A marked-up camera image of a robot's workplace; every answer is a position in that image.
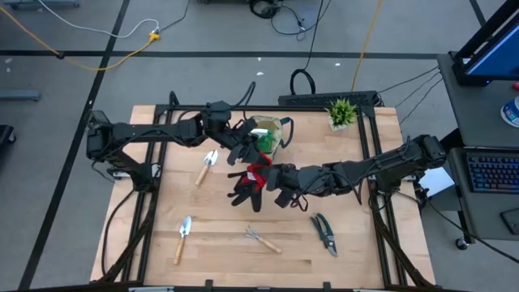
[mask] black keyboard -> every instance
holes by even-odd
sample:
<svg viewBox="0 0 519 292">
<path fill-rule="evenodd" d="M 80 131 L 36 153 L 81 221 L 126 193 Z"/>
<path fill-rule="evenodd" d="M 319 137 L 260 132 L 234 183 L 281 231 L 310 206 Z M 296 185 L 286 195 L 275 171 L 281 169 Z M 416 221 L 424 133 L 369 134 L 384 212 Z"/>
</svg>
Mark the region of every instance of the black keyboard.
<svg viewBox="0 0 519 292">
<path fill-rule="evenodd" d="M 519 194 L 519 153 L 475 150 L 466 162 L 474 192 Z"/>
<path fill-rule="evenodd" d="M 376 91 L 289 95 L 279 97 L 277 103 L 279 105 L 330 106 L 331 101 L 338 99 L 350 101 L 350 104 L 357 106 L 378 106 L 380 104 Z"/>
</svg>

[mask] computer monitor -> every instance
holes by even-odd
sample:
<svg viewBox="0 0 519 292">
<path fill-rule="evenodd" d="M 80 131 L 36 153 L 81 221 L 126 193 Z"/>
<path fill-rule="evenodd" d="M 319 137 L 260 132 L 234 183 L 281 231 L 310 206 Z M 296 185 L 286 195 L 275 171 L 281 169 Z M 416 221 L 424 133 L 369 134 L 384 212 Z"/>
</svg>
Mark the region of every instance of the computer monitor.
<svg viewBox="0 0 519 292">
<path fill-rule="evenodd" d="M 519 80 L 518 8 L 519 0 L 508 0 L 454 55 L 453 70 L 460 85 Z"/>
</svg>

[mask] white paper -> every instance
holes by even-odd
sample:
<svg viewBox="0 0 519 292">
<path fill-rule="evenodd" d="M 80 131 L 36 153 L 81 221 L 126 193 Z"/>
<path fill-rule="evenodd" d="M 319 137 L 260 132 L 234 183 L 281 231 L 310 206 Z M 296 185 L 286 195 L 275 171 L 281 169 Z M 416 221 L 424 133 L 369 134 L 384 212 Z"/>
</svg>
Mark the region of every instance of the white paper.
<svg viewBox="0 0 519 292">
<path fill-rule="evenodd" d="M 428 188 L 427 198 L 438 194 L 444 189 L 454 185 L 453 179 L 448 175 L 443 167 L 426 170 L 425 176 L 420 178 L 422 188 Z"/>
</svg>

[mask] wooden handle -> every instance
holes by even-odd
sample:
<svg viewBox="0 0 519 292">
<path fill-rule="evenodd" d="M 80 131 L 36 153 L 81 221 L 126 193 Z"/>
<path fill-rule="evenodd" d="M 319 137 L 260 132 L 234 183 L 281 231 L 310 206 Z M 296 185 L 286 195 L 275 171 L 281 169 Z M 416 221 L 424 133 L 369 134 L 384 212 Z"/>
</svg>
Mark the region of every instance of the wooden handle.
<svg viewBox="0 0 519 292">
<path fill-rule="evenodd" d="M 205 165 L 204 169 L 202 170 L 202 172 L 199 174 L 198 178 L 196 179 L 195 186 L 199 186 L 202 183 L 202 181 L 205 178 L 205 174 L 208 172 L 208 170 L 209 170 L 209 165 Z"/>
<path fill-rule="evenodd" d="M 270 248 L 271 250 L 275 251 L 276 253 L 281 253 L 282 250 L 279 247 L 276 247 L 274 243 L 269 242 L 267 239 L 258 237 L 258 240 L 264 244 L 266 247 Z"/>
<path fill-rule="evenodd" d="M 180 238 L 177 246 L 177 253 L 175 254 L 175 260 L 173 264 L 180 264 L 180 258 L 182 257 L 182 250 L 184 249 L 184 243 L 186 242 L 186 237 Z"/>
</svg>

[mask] clear plastic container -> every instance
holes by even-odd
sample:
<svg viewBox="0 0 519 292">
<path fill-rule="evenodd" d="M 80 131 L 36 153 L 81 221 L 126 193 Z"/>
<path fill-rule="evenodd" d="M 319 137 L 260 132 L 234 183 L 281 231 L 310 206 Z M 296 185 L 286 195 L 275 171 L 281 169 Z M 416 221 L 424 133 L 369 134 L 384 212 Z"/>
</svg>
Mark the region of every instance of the clear plastic container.
<svg viewBox="0 0 519 292">
<path fill-rule="evenodd" d="M 519 128 L 519 97 L 507 102 L 501 108 L 501 117 L 508 125 Z"/>
</svg>

